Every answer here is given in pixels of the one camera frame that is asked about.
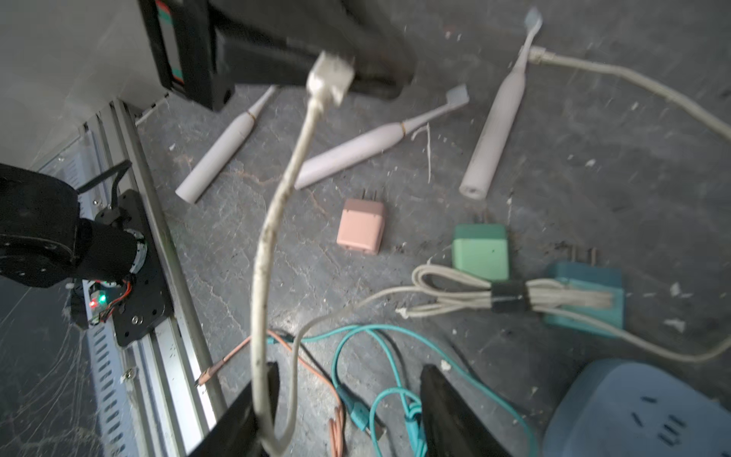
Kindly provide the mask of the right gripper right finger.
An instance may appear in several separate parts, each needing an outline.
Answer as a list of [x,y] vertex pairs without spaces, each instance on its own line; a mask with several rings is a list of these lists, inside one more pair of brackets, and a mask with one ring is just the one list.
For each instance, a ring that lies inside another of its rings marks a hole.
[[510,456],[434,365],[421,372],[428,456]]

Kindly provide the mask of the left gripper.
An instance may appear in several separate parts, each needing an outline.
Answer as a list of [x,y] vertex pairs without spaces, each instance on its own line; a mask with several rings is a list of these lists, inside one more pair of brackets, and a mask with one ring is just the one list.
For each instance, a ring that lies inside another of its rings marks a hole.
[[321,53],[350,64],[350,89],[372,97],[398,97],[416,72],[414,51],[378,1],[137,6],[163,88],[213,112],[230,100],[232,83],[303,87]]

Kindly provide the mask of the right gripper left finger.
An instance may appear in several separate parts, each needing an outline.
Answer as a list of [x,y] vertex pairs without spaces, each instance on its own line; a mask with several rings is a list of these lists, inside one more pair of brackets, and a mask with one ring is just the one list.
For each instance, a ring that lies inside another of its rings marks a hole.
[[249,383],[189,457],[268,456],[258,438]]

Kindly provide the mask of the pink charger plug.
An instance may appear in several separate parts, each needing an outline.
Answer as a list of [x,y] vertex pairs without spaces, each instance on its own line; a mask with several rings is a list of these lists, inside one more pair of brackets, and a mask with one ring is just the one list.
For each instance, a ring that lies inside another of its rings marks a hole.
[[375,255],[386,226],[386,205],[378,200],[348,198],[342,211],[336,243],[345,249]]

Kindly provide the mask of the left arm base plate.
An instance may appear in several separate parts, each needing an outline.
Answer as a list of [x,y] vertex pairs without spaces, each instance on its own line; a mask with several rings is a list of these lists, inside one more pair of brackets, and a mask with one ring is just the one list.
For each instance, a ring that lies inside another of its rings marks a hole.
[[148,248],[142,267],[129,278],[129,295],[122,301],[120,310],[112,313],[117,344],[125,348],[149,335],[171,316],[171,291],[154,242],[146,208],[138,192],[123,192],[119,196],[118,206],[101,211],[96,221],[142,234]]

